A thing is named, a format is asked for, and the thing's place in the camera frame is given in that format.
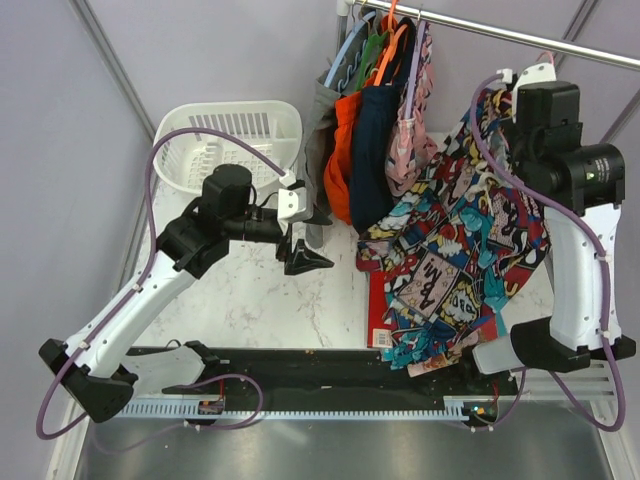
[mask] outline white marble table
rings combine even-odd
[[[160,182],[154,201],[158,231],[189,198]],[[355,268],[357,236],[336,222],[320,251],[331,269],[286,277],[275,246],[232,242],[230,253],[177,297],[136,345],[164,346],[171,339],[209,347],[346,348],[366,346],[368,288]],[[148,231],[141,249],[146,258]],[[549,315],[553,294],[544,266],[503,310],[507,328]]]

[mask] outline barcode label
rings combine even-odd
[[[391,331],[383,328],[373,329],[373,345],[374,348],[391,348]]]

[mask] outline gray floor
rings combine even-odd
[[[123,448],[172,422],[112,420],[96,438]],[[172,432],[130,453],[84,446],[76,480],[606,480],[595,429],[570,410],[522,403],[492,433],[429,422],[264,421],[238,431]]]

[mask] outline white laundry basket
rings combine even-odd
[[[302,141],[298,111],[280,101],[192,103],[169,112],[154,142],[185,127],[220,130],[248,143],[279,167],[291,168]],[[153,161],[158,176],[173,188],[192,195],[202,193],[202,183],[222,163],[251,170],[253,184],[264,188],[278,180],[260,159],[238,145],[213,135],[180,135],[167,142]]]

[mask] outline pink patterned garment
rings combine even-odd
[[[405,92],[398,110],[398,122],[391,133],[389,155],[385,164],[389,189],[396,200],[413,186],[422,169],[438,150],[436,143],[427,135],[423,118],[427,98],[433,90],[432,39],[428,25],[418,41],[420,54],[413,105],[407,109],[409,95]],[[413,117],[405,118],[407,111],[412,112]]]

